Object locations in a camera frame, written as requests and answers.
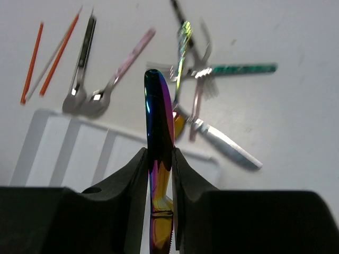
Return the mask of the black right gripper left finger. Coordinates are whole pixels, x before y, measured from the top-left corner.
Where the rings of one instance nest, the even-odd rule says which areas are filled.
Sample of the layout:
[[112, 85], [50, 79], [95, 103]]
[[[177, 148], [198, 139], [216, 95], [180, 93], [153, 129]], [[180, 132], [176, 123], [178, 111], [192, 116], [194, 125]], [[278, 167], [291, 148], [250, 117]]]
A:
[[78, 193], [67, 187], [1, 188], [1, 253], [139, 253], [148, 152]]

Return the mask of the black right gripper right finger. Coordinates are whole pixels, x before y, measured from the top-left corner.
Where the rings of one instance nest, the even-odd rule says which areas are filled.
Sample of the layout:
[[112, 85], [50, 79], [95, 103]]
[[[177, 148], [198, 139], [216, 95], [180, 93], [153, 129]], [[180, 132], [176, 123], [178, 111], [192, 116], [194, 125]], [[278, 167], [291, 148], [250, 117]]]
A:
[[219, 190], [178, 148], [172, 164], [180, 253], [338, 253], [338, 227], [317, 193]]

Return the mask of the ornate silver knife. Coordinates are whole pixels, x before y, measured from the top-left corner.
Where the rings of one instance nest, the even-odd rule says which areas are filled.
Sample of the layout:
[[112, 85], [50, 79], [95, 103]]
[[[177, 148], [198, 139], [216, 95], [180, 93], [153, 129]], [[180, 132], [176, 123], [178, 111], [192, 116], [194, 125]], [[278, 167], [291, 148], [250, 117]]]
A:
[[249, 170], [259, 170], [262, 168], [263, 164], [236, 142], [202, 119], [189, 116], [179, 104], [173, 106], [173, 111], [184, 117], [195, 131], [234, 163]]

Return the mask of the rainbow iridescent knife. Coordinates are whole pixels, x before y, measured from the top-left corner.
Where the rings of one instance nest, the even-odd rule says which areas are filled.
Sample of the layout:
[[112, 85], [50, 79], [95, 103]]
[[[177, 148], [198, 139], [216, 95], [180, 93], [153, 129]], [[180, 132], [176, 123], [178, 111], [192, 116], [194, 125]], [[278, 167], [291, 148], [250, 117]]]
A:
[[150, 180], [150, 253], [170, 253], [173, 202], [167, 197], [174, 149], [174, 122], [166, 80], [157, 69], [144, 75], [148, 170]]

